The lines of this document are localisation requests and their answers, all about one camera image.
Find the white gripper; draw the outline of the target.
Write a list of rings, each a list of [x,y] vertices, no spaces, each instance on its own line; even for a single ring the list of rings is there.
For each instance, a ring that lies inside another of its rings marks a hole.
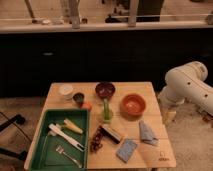
[[[174,120],[174,118],[177,114],[177,110],[175,107],[162,106],[161,113],[162,113],[163,124],[168,125],[169,123],[171,123]]]

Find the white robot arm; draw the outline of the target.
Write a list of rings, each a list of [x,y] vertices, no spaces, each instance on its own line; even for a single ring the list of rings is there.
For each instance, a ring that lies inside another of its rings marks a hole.
[[[204,114],[203,120],[213,127],[213,87],[205,83],[207,67],[198,61],[170,69],[165,75],[166,85],[158,95],[163,123],[167,125],[176,115],[175,108],[189,100]]]

